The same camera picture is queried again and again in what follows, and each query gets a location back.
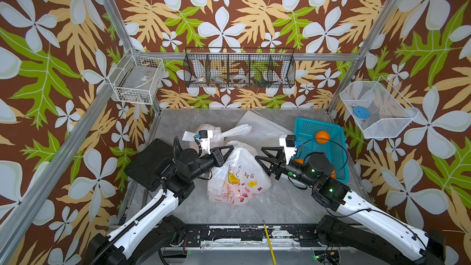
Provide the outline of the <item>printed white plastic bag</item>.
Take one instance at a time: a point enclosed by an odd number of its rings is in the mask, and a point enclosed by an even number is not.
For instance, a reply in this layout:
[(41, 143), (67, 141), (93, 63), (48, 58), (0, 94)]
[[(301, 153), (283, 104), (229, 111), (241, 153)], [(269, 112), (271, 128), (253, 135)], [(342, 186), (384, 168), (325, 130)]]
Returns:
[(243, 135), (248, 134), (251, 131), (251, 129), (252, 129), (252, 126), (248, 124), (243, 124), (243, 125), (239, 125), (234, 128), (231, 128), (227, 131), (222, 131), (220, 127), (213, 126), (210, 124), (202, 124), (196, 130), (196, 132), (185, 131), (182, 137), (182, 141), (190, 142), (190, 146), (192, 148), (197, 149), (197, 145), (194, 141), (194, 136), (197, 135), (202, 130), (208, 130), (208, 131), (213, 132), (213, 137), (210, 139), (210, 146), (221, 147), (221, 146), (224, 146), (224, 140), (227, 137), (243, 136)]

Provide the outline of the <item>teal plastic basket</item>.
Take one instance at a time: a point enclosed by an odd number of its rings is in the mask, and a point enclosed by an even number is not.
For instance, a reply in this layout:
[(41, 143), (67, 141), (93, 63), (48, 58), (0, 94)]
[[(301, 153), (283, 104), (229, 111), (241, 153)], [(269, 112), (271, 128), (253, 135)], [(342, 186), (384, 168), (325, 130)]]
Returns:
[[(326, 132), (329, 141), (319, 143), (315, 136)], [(294, 124), (294, 135), (302, 146), (298, 148), (296, 158), (303, 160), (311, 152), (322, 152), (335, 167), (336, 179), (346, 184), (349, 179), (348, 154), (345, 143), (345, 133), (342, 127), (325, 121), (299, 117)]]

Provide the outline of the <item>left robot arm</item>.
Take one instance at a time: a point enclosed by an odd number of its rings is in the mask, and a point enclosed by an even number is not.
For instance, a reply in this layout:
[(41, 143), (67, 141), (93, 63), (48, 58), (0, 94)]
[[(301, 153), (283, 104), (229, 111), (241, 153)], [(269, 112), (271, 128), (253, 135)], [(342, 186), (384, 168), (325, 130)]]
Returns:
[(86, 265), (130, 265), (147, 250), (157, 224), (173, 212), (195, 188), (195, 180), (222, 167), (234, 146), (214, 147), (200, 155), (182, 148), (179, 138), (173, 144), (155, 139), (131, 163), (128, 174), (156, 195), (127, 222), (106, 236), (99, 234), (85, 254)]

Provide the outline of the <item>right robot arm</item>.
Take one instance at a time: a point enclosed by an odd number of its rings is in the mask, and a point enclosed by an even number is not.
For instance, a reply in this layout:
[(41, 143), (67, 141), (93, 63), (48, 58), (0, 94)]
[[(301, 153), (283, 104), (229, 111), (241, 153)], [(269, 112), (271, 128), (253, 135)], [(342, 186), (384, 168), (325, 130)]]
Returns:
[(445, 237), (410, 226), (363, 199), (332, 177), (333, 165), (321, 152), (303, 162), (288, 159), (283, 147), (262, 148), (255, 160), (276, 179), (286, 175), (312, 191), (313, 199), (328, 215), (316, 226), (318, 241), (327, 246), (352, 247), (389, 265), (442, 265)]

